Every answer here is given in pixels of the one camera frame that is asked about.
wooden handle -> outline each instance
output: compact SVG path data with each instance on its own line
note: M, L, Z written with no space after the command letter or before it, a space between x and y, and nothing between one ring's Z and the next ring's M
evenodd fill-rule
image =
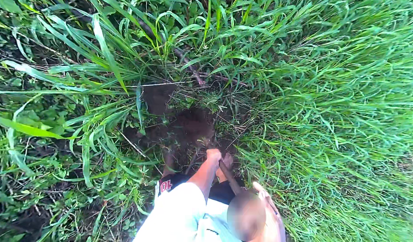
M223 162L223 159L220 159L218 161L218 166L229 181L233 193L235 193L235 195L238 195L242 191L242 188L238 185L232 173L228 170L226 164Z

shorts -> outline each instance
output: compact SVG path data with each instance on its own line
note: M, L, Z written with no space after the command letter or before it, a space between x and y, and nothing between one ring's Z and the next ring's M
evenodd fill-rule
M156 185L156 198L160 196L163 192L170 192L172 189L177 187L179 184L185 183L190 179L191 176L183 173L170 174L157 182ZM241 179L236 179L240 186L243 186ZM219 201L221 203L229 205L232 199L235 197L229 181L224 181L221 183L216 183L211 186L209 191L209 199Z

grass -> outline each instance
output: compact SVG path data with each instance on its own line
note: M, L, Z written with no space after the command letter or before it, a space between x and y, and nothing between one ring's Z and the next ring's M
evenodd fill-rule
M5 4L0 240L134 236L162 157L120 131L169 121L141 98L165 79L171 107L231 117L216 137L295 241L413 241L413 1Z

white shirt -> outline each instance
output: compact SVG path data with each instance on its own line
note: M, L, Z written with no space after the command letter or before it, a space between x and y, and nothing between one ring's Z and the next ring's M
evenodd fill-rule
M133 242L241 242L227 226L228 205L208 199L183 183L155 199L154 209Z

grass blade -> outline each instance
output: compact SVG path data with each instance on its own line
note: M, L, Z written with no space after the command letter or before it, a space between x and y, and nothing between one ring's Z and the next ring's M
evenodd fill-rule
M93 14L92 24L93 24L93 30L94 30L95 36L97 38L97 41L100 44L102 53L105 55L105 58L109 63L109 66L110 66L111 70L114 72L115 77L117 78L117 80L120 83L121 87L128 94L126 86L124 85L124 81L121 78L120 71L118 70L117 63L115 62L115 59L112 56L112 54L109 51L108 46L106 44L105 37L103 36L102 28L101 28L100 23L99 23L99 19L100 19L100 17L99 17L98 13Z

